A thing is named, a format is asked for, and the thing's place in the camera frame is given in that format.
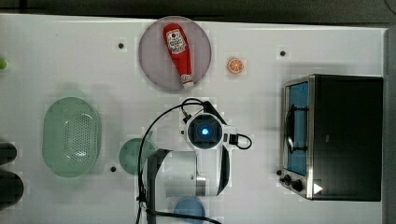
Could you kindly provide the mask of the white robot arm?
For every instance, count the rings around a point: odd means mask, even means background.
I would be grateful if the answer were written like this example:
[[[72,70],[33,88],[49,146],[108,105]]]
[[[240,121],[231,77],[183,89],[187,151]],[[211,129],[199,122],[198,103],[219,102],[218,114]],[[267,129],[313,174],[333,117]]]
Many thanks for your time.
[[[185,124],[186,150],[158,149],[146,161],[148,224],[171,224],[168,199],[217,196],[231,176],[231,151],[238,144],[237,129],[210,113],[193,116]]]

